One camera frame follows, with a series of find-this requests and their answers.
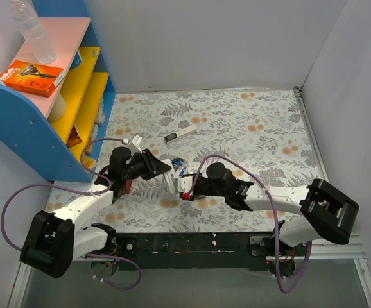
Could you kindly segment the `blue battery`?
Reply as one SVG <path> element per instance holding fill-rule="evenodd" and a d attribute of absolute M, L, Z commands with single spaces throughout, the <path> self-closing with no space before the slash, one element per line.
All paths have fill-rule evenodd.
<path fill-rule="evenodd" d="M 183 167 L 182 170 L 179 173 L 179 177 L 182 177 L 184 175 L 184 173 L 186 172 L 186 170 L 187 170 L 187 168 Z"/>

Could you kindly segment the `white remote control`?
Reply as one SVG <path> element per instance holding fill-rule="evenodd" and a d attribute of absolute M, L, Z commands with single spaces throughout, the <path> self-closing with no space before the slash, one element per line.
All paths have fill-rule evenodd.
<path fill-rule="evenodd" d="M 163 179 L 167 185 L 168 192 L 171 194 L 178 194 L 177 192 L 177 180 L 181 177 L 179 177 L 179 173 L 182 170 L 182 168 L 175 171 L 172 169 L 171 171 L 163 174 Z"/>

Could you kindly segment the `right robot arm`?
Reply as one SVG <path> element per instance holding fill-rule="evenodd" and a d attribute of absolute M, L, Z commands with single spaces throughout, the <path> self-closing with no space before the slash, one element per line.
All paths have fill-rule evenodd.
<path fill-rule="evenodd" d="M 221 162 L 209 165 L 206 175 L 185 175 L 177 183 L 184 200 L 197 196 L 220 196 L 236 210 L 276 211 L 297 214 L 293 221 L 279 225 L 279 234 L 270 241 L 271 249 L 285 255 L 293 247 L 316 239 L 345 245 L 349 242 L 359 205 L 329 182 L 316 178 L 299 187 L 270 187 L 264 190 L 242 181 Z"/>

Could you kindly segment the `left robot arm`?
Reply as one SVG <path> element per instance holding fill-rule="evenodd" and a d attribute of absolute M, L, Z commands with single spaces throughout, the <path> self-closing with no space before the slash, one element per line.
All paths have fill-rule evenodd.
<path fill-rule="evenodd" d="M 88 253 L 111 256 L 119 247 L 114 228 L 104 223 L 86 226 L 93 216 L 121 197 L 128 182 L 163 175 L 172 185 L 173 165 L 157 159 L 148 149 L 132 153 L 114 148 L 109 164 L 101 170 L 93 192 L 52 213 L 38 212 L 23 244 L 21 262 L 53 277 L 61 277 L 71 262 Z"/>

